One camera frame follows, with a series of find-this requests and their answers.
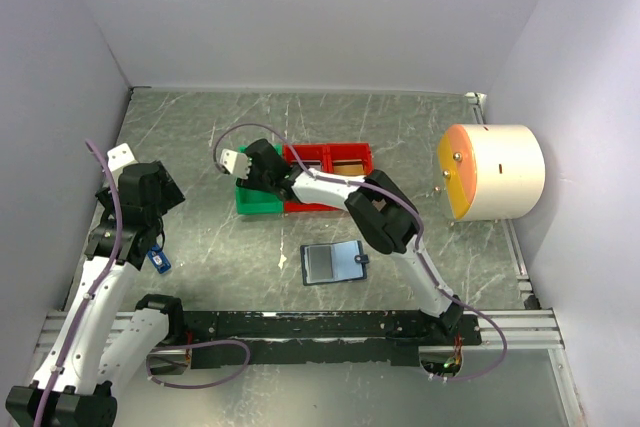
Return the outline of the blue leather card holder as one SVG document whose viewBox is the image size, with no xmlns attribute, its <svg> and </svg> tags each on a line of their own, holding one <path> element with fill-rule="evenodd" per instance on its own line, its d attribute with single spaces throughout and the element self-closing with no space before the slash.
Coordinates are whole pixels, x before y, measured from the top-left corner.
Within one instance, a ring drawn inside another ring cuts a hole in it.
<svg viewBox="0 0 640 427">
<path fill-rule="evenodd" d="M 333 279 L 329 282 L 309 284 L 306 276 L 306 250 L 312 245 L 328 245 L 332 248 Z M 309 244 L 300 246 L 302 282 L 305 286 L 341 283 L 367 278 L 369 256 L 364 252 L 361 241 Z"/>
</svg>

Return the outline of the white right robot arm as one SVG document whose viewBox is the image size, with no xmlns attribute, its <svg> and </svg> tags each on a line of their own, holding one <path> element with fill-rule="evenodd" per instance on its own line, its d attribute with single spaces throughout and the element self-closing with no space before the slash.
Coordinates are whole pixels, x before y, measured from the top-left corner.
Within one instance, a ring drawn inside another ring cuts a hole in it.
<svg viewBox="0 0 640 427">
<path fill-rule="evenodd" d="M 419 311 L 427 317 L 426 337 L 443 345 L 457 335 L 463 308 L 426 252 L 416 207 L 387 174 L 374 170 L 366 176 L 341 176 L 293 166 L 265 139 L 243 152 L 225 150 L 220 161 L 241 187 L 349 213 L 366 243 L 391 256 L 404 273 Z"/>
</svg>

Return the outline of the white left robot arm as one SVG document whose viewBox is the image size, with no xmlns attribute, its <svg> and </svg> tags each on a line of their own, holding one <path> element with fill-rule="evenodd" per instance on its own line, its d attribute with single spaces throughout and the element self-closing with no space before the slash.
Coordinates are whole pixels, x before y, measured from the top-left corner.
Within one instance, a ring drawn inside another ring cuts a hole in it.
<svg viewBox="0 0 640 427">
<path fill-rule="evenodd" d="M 117 395 L 151 351 L 187 332 L 176 297 L 147 294 L 128 326 L 109 337 L 126 292 L 147 254 L 164 237 L 164 215 L 184 196 L 159 161 L 140 163 L 128 144 L 100 158 L 107 186 L 89 237 L 76 295 L 46 359 L 26 386 L 11 388 L 5 408 L 18 426 L 111 426 Z"/>
</svg>

